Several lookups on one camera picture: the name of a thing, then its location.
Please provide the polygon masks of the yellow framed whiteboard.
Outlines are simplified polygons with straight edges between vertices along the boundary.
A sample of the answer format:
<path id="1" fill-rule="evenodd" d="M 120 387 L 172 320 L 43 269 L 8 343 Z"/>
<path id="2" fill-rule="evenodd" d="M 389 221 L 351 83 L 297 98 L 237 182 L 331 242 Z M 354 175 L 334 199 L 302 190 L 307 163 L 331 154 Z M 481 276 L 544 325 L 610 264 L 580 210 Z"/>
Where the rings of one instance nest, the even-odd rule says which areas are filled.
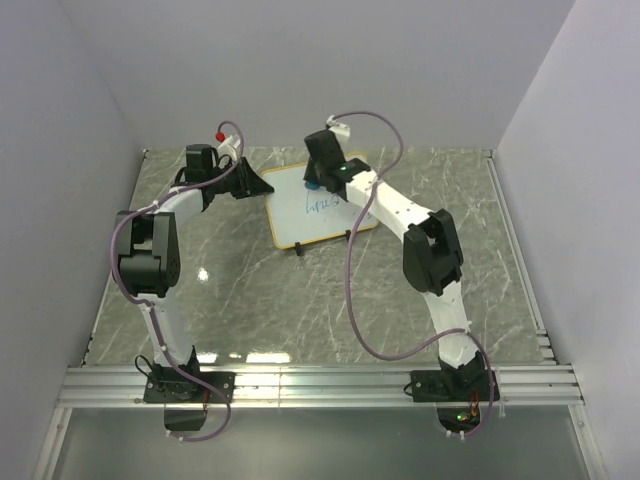
<path id="1" fill-rule="evenodd" d="M 303 162 L 260 174 L 274 188 L 265 205 L 274 244 L 281 250 L 344 237 L 361 211 L 324 188 L 308 189 L 306 166 Z"/>

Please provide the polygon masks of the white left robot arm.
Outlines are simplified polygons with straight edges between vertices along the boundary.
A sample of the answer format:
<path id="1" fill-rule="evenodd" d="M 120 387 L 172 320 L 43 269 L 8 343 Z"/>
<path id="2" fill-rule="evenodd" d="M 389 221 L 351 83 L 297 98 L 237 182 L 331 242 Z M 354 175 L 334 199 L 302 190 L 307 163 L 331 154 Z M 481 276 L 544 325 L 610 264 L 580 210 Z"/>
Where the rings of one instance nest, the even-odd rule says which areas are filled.
<path id="1" fill-rule="evenodd" d="M 180 402 L 196 399 L 205 382 L 175 295 L 181 273 L 178 229 L 220 195 L 240 200 L 274 191 L 250 167 L 237 135 L 221 139 L 216 147 L 189 145 L 185 159 L 164 196 L 138 210 L 118 213 L 110 243 L 112 278 L 140 309 L 152 338 L 154 361 L 148 382 L 154 387 L 167 384 Z"/>

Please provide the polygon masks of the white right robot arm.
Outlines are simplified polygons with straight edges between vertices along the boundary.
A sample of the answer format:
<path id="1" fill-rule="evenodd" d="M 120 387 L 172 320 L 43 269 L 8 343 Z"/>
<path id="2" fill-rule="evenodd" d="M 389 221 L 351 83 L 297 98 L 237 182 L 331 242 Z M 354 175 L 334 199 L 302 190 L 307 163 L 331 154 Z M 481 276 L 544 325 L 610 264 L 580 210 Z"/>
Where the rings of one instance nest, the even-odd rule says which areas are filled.
<path id="1" fill-rule="evenodd" d="M 309 134 L 304 142 L 305 179 L 359 207 L 360 217 L 373 214 L 401 241 L 404 277 L 422 294 L 438 336 L 442 389 L 452 399 L 466 398 L 486 377 L 486 363 L 469 334 L 463 254 L 453 217 L 414 203 L 365 161 L 348 160 L 334 128 Z"/>

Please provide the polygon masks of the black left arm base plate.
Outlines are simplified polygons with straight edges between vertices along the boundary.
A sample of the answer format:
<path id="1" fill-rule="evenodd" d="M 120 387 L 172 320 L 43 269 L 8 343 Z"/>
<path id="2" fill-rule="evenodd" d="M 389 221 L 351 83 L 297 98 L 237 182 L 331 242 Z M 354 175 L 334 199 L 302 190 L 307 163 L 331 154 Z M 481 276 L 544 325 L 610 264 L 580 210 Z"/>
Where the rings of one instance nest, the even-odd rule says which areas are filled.
<path id="1" fill-rule="evenodd" d="M 229 371 L 200 372 L 202 382 L 215 387 L 220 394 L 212 393 L 203 385 L 178 375 L 174 370 L 164 376 L 151 376 L 147 380 L 143 402 L 146 404 L 212 403 L 221 404 L 232 399 L 236 374 Z"/>

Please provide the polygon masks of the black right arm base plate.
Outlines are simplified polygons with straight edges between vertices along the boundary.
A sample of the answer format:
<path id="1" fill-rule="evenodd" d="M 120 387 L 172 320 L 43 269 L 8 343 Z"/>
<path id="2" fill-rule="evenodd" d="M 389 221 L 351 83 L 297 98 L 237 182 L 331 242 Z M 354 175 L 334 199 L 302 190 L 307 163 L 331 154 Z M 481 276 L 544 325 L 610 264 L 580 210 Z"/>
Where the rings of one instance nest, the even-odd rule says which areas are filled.
<path id="1" fill-rule="evenodd" d="M 413 370 L 403 393 L 415 403 L 470 403 L 472 400 L 488 402 L 490 393 L 500 399 L 499 387 L 492 374 L 493 384 L 487 372 L 470 381 L 461 380 L 443 370 Z"/>

